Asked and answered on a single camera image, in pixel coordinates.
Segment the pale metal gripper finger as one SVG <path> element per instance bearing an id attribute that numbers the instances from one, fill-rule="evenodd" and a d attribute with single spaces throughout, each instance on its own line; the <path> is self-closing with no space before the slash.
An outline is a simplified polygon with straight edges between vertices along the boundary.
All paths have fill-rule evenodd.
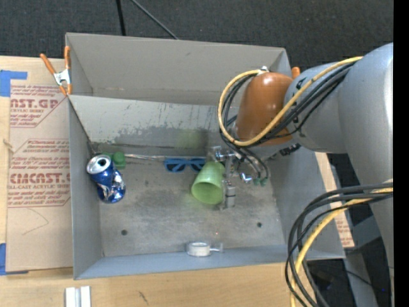
<path id="1" fill-rule="evenodd" d="M 224 199 L 220 204 L 220 209 L 230 209 L 235 206 L 235 199 L 236 199 L 236 187 L 230 184 L 226 184 L 224 186 Z"/>

